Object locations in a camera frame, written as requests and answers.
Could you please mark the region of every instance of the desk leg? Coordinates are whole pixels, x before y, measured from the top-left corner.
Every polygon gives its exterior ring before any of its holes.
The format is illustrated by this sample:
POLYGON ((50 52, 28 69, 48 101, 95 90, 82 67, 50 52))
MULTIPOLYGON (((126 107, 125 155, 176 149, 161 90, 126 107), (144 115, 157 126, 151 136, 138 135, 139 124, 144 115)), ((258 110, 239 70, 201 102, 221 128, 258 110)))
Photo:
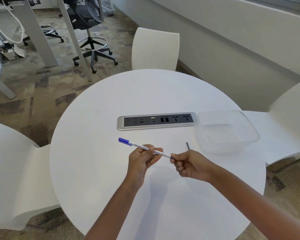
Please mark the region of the desk leg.
POLYGON ((16 95, 0 80, 0 90, 8 96, 9 99, 13 99, 16 95))
POLYGON ((84 59, 84 55, 82 54, 80 45, 78 43, 75 31, 73 30, 72 23, 71 23, 71 20, 69 18, 69 15, 68 15, 68 12, 66 10, 66 7, 65 7, 65 5, 63 3, 63 0, 56 0, 56 1, 57 1, 58 5, 59 5, 60 11, 61 11, 61 13, 63 15, 64 22, 67 25, 67 28, 68 28, 70 37, 72 39, 72 42, 74 44, 75 50, 76 50, 76 52, 77 52, 77 54, 79 56, 80 65, 83 67, 84 73, 86 74, 86 77, 87 77, 88 81, 92 82, 92 78, 90 76, 90 71, 89 71, 88 66, 86 64, 86 61, 84 59))
POLYGON ((32 43, 36 47, 46 67, 58 66, 59 63, 52 52, 48 40, 44 35, 28 0, 24 0, 24 5, 22 6, 13 6, 13 10, 31 38, 32 43))

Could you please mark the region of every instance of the clear plastic container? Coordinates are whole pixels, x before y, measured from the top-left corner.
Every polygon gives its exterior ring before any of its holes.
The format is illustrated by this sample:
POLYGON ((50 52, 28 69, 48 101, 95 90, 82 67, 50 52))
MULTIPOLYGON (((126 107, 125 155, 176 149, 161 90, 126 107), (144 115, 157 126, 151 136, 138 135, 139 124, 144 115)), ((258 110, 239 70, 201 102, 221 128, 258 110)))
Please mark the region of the clear plastic container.
POLYGON ((260 140, 254 126, 238 110, 201 112, 193 129, 202 151, 207 153, 237 151, 260 140))

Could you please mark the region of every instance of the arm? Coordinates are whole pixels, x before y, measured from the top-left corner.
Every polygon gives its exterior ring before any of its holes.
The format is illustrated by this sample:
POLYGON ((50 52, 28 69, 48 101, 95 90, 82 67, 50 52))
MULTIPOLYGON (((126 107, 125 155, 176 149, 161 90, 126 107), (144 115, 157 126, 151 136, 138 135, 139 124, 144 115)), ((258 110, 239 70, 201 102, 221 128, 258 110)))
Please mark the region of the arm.
POLYGON ((145 151, 137 148, 129 155, 127 176, 88 231, 84 240, 115 240, 117 238, 132 202, 144 182, 147 169, 161 158, 154 152, 155 149, 163 151, 162 148, 154 148, 152 145, 145 146, 150 149, 145 151))
POLYGON ((269 202, 241 179, 212 163, 202 154, 190 150, 172 154, 176 170, 182 177, 210 183, 246 216, 269 240, 300 239, 300 221, 269 202))

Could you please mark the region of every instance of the hand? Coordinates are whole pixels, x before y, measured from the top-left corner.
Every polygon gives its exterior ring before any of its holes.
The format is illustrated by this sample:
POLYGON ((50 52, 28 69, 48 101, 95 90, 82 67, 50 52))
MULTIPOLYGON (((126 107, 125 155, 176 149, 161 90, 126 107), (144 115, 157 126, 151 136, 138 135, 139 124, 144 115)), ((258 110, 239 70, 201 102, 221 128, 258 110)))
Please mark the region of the hand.
POLYGON ((213 169, 217 166, 204 155, 194 150, 184 153, 171 153, 170 162, 176 166, 181 177, 210 182, 213 169))
POLYGON ((124 182, 134 190, 139 190, 145 180, 148 168, 161 158, 160 155, 154 154, 155 150, 164 151, 162 148, 155 148, 153 145, 144 146, 149 147, 149 150, 137 148, 129 155, 128 172, 124 182))

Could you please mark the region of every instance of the white chair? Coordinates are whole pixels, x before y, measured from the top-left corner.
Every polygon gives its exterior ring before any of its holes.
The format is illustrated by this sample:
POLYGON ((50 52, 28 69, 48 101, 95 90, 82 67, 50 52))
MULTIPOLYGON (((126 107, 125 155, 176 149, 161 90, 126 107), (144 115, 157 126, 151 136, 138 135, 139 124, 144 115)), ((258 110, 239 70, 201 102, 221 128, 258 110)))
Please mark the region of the white chair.
POLYGON ((0 124, 0 229, 22 230, 32 216, 60 207, 49 153, 50 145, 0 124))
POLYGON ((138 28, 132 44, 132 70, 175 71, 179 56, 178 33, 138 28))
POLYGON ((244 111, 261 139, 258 144, 268 165, 300 156, 300 83, 275 101, 268 113, 244 111))

